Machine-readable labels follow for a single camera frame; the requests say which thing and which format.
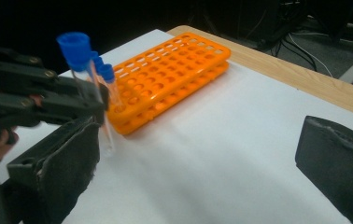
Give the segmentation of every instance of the orange test tube rack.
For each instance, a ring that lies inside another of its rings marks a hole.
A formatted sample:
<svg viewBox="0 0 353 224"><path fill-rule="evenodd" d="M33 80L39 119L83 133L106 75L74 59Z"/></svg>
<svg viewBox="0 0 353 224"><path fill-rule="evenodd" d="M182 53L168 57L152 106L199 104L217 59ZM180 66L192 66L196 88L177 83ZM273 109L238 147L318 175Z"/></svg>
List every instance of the orange test tube rack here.
<svg viewBox="0 0 353 224"><path fill-rule="evenodd" d="M118 133L129 134L223 74L229 49L184 33L114 66L124 108L107 116Z"/></svg>

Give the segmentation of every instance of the blue test tube cap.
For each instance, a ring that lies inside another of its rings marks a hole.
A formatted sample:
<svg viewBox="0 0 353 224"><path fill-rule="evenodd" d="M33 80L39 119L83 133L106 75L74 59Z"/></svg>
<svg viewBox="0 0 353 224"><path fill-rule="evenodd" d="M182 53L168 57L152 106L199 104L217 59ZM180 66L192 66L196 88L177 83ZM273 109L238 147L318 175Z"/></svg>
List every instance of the blue test tube cap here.
<svg viewBox="0 0 353 224"><path fill-rule="evenodd" d="M91 53L90 53L90 57L93 59L95 57L98 57L98 52L93 50Z"/></svg>
<svg viewBox="0 0 353 224"><path fill-rule="evenodd" d="M106 83L113 82L115 80L115 74L111 64L106 63L99 67L98 73L104 78Z"/></svg>
<svg viewBox="0 0 353 224"><path fill-rule="evenodd" d="M59 35L57 42L69 67L77 72L84 70L91 59L90 38L81 32L70 32Z"/></svg>
<svg viewBox="0 0 353 224"><path fill-rule="evenodd" d="M97 71L97 73L99 75L101 75L99 70L100 70L100 66L104 65L104 61L102 60L101 57L98 57L98 56L97 57L93 57L92 61L94 62L95 71Z"/></svg>

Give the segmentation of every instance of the black object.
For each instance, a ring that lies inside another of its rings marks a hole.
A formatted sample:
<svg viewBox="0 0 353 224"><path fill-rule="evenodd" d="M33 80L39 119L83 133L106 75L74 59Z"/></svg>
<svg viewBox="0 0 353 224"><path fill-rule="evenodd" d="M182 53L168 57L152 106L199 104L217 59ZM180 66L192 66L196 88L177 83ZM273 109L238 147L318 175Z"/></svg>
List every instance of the black object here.
<svg viewBox="0 0 353 224"><path fill-rule="evenodd" d="M353 23L353 0L307 0L309 13L325 28L332 41L339 41Z"/></svg>
<svg viewBox="0 0 353 224"><path fill-rule="evenodd" d="M9 163L0 224L62 223L100 159L98 128L92 117L70 121Z"/></svg>
<svg viewBox="0 0 353 224"><path fill-rule="evenodd" d="M353 222L353 131L306 117L296 151L297 167Z"/></svg>
<svg viewBox="0 0 353 224"><path fill-rule="evenodd" d="M211 18L208 14L205 0L196 0L194 3L191 3L188 25L192 27L198 27L199 29L208 31L213 35L220 35L217 27L211 21Z"/></svg>
<svg viewBox="0 0 353 224"><path fill-rule="evenodd" d="M101 85L103 102L95 98L97 91L91 82L83 82L92 97L79 96L75 80L58 77L43 67L39 58L20 55L12 49L0 48L0 135L13 126L36 126L40 121L64 124L82 116L94 115L104 122L107 108L107 88ZM41 98L40 105L32 95Z"/></svg>
<svg viewBox="0 0 353 224"><path fill-rule="evenodd" d="M306 0L213 0L208 14L222 37L235 42L274 43L307 16Z"/></svg>
<svg viewBox="0 0 353 224"><path fill-rule="evenodd" d="M188 0L0 0L0 46L38 56L61 74L68 66L55 36L80 31L104 54L154 29L184 24L188 14Z"/></svg>

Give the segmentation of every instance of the rack hole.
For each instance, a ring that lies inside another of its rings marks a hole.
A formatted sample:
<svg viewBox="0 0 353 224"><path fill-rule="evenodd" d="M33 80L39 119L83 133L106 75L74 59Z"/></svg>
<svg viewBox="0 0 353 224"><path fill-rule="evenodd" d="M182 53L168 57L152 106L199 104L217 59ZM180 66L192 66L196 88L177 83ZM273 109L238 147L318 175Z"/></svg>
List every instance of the rack hole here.
<svg viewBox="0 0 353 224"><path fill-rule="evenodd" d="M169 69L170 71L175 71L175 70L177 70L174 66L169 66L168 69Z"/></svg>
<svg viewBox="0 0 353 224"><path fill-rule="evenodd" d="M207 59L213 59L213 58L215 58L215 56L212 55L212 54L207 54L207 55L205 55L205 58L207 58Z"/></svg>
<svg viewBox="0 0 353 224"><path fill-rule="evenodd" d="M139 57L136 59L137 62L142 63L145 61L145 58Z"/></svg>
<svg viewBox="0 0 353 224"><path fill-rule="evenodd" d="M154 106L157 110L162 110L166 107L166 103L164 101L160 101Z"/></svg>
<svg viewBox="0 0 353 224"><path fill-rule="evenodd" d="M142 84L138 84L138 85L134 86L134 90L136 90L136 91L140 91L142 89L144 89L144 85L142 85Z"/></svg>
<svg viewBox="0 0 353 224"><path fill-rule="evenodd" d="M174 82L176 79L174 77L167 77L165 80L171 83L171 82Z"/></svg>
<svg viewBox="0 0 353 224"><path fill-rule="evenodd" d="M156 79L154 79L154 77L148 77L147 79L145 79L145 82L148 84L153 83L154 81L156 81Z"/></svg>
<svg viewBox="0 0 353 224"><path fill-rule="evenodd" d="M127 80L127 83L130 84L130 85L134 84L135 82L136 82L135 78L130 78L130 79Z"/></svg>
<svg viewBox="0 0 353 224"><path fill-rule="evenodd" d="M127 63L125 64L126 67L133 67L134 66L134 63Z"/></svg>
<svg viewBox="0 0 353 224"><path fill-rule="evenodd" d="M126 76L128 76L128 73L124 73L124 74L120 75L119 77L122 78L122 77L126 77Z"/></svg>
<svg viewBox="0 0 353 224"><path fill-rule="evenodd" d="M116 68L115 73L121 73L123 71L123 68Z"/></svg>
<svg viewBox="0 0 353 224"><path fill-rule="evenodd" d="M135 68L133 68L132 70L131 70L131 72L136 72L136 71L138 71L139 70L139 67L135 67Z"/></svg>
<svg viewBox="0 0 353 224"><path fill-rule="evenodd" d="M157 70L159 70L159 68L156 67L156 66L152 66L152 67L149 68L150 72L156 72Z"/></svg>
<svg viewBox="0 0 353 224"><path fill-rule="evenodd" d="M162 61L160 64L166 66L168 63L166 61Z"/></svg>
<svg viewBox="0 0 353 224"><path fill-rule="evenodd" d="M164 72L158 72L157 75L159 75L160 77L165 77L165 73Z"/></svg>
<svg viewBox="0 0 353 224"><path fill-rule="evenodd" d="M197 63L197 64L203 64L203 63L205 63L205 60L203 60L203 59L198 59L198 60L196 60L196 63Z"/></svg>
<svg viewBox="0 0 353 224"><path fill-rule="evenodd" d="M148 97L148 96L150 96L151 94L152 94L151 91L142 91L142 92L141 92L141 96L146 96L146 97Z"/></svg>
<svg viewBox="0 0 353 224"><path fill-rule="evenodd" d="M197 57L196 57L195 55L189 55L189 56L188 56L188 59L189 59L189 60L196 60L196 58L197 58Z"/></svg>
<svg viewBox="0 0 353 224"><path fill-rule="evenodd" d="M131 96L131 92L130 91L124 91L124 92L121 93L121 95L123 97L129 97L129 96Z"/></svg>
<svg viewBox="0 0 353 224"><path fill-rule="evenodd" d="M129 105L136 105L139 102L139 98L138 97L132 97L128 100L128 104Z"/></svg>
<svg viewBox="0 0 353 224"><path fill-rule="evenodd" d="M146 73L146 72L143 72L143 73L140 73L140 74L138 74L138 77L146 77L148 75L148 73Z"/></svg>
<svg viewBox="0 0 353 224"><path fill-rule="evenodd" d="M177 96L173 93L167 97L168 102L174 102L177 100Z"/></svg>
<svg viewBox="0 0 353 224"><path fill-rule="evenodd" d="M153 90L160 90L164 87L162 83L156 83L153 85Z"/></svg>

